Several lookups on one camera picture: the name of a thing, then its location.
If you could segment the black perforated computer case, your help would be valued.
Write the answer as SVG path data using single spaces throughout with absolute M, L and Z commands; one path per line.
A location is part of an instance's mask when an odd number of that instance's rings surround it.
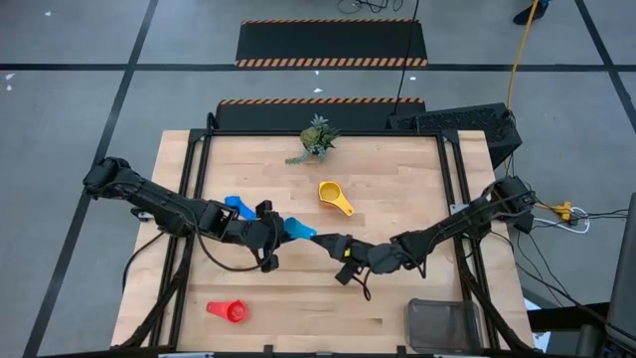
M 482 131 L 494 168 L 523 143 L 513 114 L 502 102 L 391 115 L 388 127 L 414 133 Z

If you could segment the person's shoe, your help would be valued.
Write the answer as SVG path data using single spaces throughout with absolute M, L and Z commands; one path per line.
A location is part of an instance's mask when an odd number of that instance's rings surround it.
M 551 0 L 537 0 L 537 5 L 532 4 L 518 13 L 513 18 L 513 23 L 515 25 L 524 26 L 528 23 L 529 19 L 531 19 L 532 22 L 542 19 L 550 6 L 550 1 Z

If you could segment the yellow measuring cup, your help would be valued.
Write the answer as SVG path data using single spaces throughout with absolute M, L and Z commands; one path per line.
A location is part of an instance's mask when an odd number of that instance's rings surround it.
M 346 198 L 342 187 L 335 181 L 320 182 L 318 197 L 322 204 L 337 208 L 348 217 L 352 217 L 355 214 L 355 210 Z

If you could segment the potted succulent plant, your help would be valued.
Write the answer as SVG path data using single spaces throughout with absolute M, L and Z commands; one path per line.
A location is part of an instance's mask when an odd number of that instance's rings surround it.
M 304 151 L 298 156 L 286 158 L 285 163 L 301 164 L 311 156 L 316 156 L 320 163 L 324 163 L 327 150 L 335 149 L 333 141 L 340 136 L 339 128 L 331 126 L 327 118 L 315 113 L 310 121 L 310 126 L 300 133 L 300 141 Z

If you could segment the yellow power plug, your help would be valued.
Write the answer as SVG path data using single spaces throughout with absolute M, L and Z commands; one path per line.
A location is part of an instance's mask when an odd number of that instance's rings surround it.
M 569 222 L 572 217 L 572 203 L 569 201 L 564 201 L 560 205 L 548 205 L 548 208 L 559 216 L 559 218 L 564 222 Z

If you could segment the small blue measuring cup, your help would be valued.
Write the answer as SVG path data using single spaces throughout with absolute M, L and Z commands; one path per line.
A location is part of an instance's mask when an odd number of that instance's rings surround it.
M 249 208 L 241 199 L 240 196 L 227 196 L 225 198 L 225 204 L 238 211 L 238 214 L 245 220 L 255 220 L 257 215 L 255 211 Z

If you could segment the teal measuring cup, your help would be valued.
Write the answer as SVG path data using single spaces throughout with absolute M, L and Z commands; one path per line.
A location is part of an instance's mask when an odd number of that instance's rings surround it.
M 317 235 L 317 231 L 315 229 L 302 224 L 293 217 L 284 220 L 283 228 L 291 240 L 310 240 L 312 237 Z

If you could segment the red measuring cup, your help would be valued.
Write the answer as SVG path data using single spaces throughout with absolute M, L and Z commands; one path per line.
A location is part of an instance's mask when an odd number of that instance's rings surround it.
M 206 311 L 230 323 L 240 323 L 248 318 L 248 308 L 241 300 L 210 301 Z

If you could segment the black ramp two hazard stripes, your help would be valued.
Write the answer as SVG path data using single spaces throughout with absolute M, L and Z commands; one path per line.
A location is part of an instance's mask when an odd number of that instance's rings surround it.
M 238 68 L 420 68 L 422 27 L 411 19 L 246 20 Z

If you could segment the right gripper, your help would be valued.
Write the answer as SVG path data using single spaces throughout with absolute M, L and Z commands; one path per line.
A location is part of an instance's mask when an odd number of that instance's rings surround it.
M 392 273 L 405 262 L 405 251 L 399 245 L 372 245 L 340 234 L 315 235 L 311 241 L 344 264 L 336 274 L 340 284 L 348 284 L 362 269 L 374 274 Z

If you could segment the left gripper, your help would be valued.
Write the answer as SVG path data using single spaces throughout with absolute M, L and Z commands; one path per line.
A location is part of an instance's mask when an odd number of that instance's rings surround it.
M 279 267 L 275 250 L 296 238 L 288 233 L 281 235 L 281 229 L 286 230 L 286 221 L 273 210 L 270 200 L 259 203 L 254 211 L 257 218 L 252 221 L 244 220 L 240 238 L 256 258 L 257 267 L 262 272 L 271 272 Z

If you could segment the black floor stand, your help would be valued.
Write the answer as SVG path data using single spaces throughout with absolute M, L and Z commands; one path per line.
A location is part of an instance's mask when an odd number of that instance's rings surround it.
M 540 308 L 528 311 L 533 332 L 569 331 L 576 332 L 577 342 L 574 354 L 577 356 L 600 358 L 605 343 L 605 325 L 593 317 L 593 313 L 606 318 L 608 302 L 586 304 L 590 313 L 570 307 Z

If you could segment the grey panel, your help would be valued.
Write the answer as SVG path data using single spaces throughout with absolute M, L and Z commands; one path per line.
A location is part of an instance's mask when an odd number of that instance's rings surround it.
M 615 272 L 608 322 L 615 339 L 636 350 L 636 192 L 631 195 Z

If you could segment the grey transparent basket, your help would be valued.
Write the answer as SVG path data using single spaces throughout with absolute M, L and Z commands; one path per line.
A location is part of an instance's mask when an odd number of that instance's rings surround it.
M 474 301 L 411 299 L 405 309 L 407 345 L 416 353 L 476 355 L 483 351 Z

